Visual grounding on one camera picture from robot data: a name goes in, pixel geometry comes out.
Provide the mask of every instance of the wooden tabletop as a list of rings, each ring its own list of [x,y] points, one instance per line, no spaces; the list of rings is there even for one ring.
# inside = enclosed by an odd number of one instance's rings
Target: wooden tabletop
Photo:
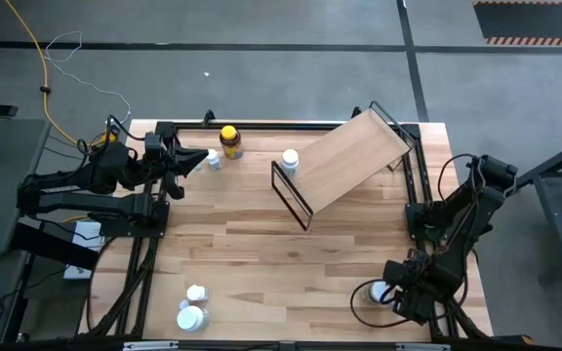
[[[142,136],[156,121],[134,120]],[[452,156],[446,127],[423,123],[421,139],[431,181]],[[207,165],[180,177],[185,198],[171,201],[168,229],[160,241],[153,274],[145,338],[312,341],[427,341],[428,326],[409,322],[390,329],[365,327],[350,313],[353,289],[378,278],[389,259],[404,260],[414,246],[403,208],[408,202],[402,167],[383,169],[313,219],[303,232],[270,187],[270,161],[287,148],[300,149],[326,134],[320,131],[242,131],[245,154],[222,158],[222,171]],[[180,131],[185,147],[220,150],[218,131]],[[128,146],[143,152],[142,143]],[[415,154],[412,164],[419,179]],[[452,164],[442,180],[444,195],[458,187]],[[422,192],[416,189],[419,201]],[[118,191],[116,196],[127,194]],[[101,258],[92,284],[96,323],[121,292],[132,240],[116,239]],[[478,267],[468,258],[469,293],[464,309],[481,331],[491,334]],[[211,323],[201,332],[177,327],[179,304],[192,284],[210,289],[204,307]],[[373,323],[400,317],[356,301]],[[133,316],[136,308],[131,308]]]

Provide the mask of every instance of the tilted wooden board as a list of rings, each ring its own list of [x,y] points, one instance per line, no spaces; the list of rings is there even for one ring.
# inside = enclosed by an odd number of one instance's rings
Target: tilted wooden board
[[[409,148],[377,112],[367,109],[300,149],[292,183],[317,214]]]
[[[134,120],[135,136],[156,121]],[[186,147],[220,150],[219,131],[180,131]],[[326,132],[243,131],[242,159],[222,159],[222,171],[205,165],[180,178],[185,198],[171,201],[168,230],[160,241],[150,291],[145,338],[223,340],[428,341],[428,326],[406,323],[378,330],[357,322],[348,308],[352,290],[382,274],[386,261],[402,261],[414,246],[403,215],[407,203],[402,168],[375,175],[341,196],[302,231],[270,189],[270,161],[287,148],[301,149]],[[444,124],[421,124],[433,196],[437,177],[451,157]],[[141,142],[127,144],[139,153]],[[415,179],[420,179],[411,153]],[[442,179],[444,195],[458,186],[452,164]],[[419,201],[422,192],[417,186]],[[118,191],[124,196],[127,191]],[[100,259],[92,284],[96,324],[122,291],[132,240],[114,240]],[[468,260],[469,293],[464,309],[478,327],[491,325],[476,261]],[[210,289],[204,305],[211,323],[201,332],[177,327],[179,304],[191,284]],[[137,310],[134,298],[130,316]],[[373,323],[400,318],[357,301]],[[129,320],[128,330],[133,324]],[[81,323],[82,332],[86,323]]]

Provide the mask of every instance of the yellow cap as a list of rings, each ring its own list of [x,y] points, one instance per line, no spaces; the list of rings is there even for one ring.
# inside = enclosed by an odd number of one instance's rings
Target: yellow cap
[[[223,139],[230,140],[237,136],[238,131],[235,130],[233,126],[224,126],[221,130],[221,136]]]

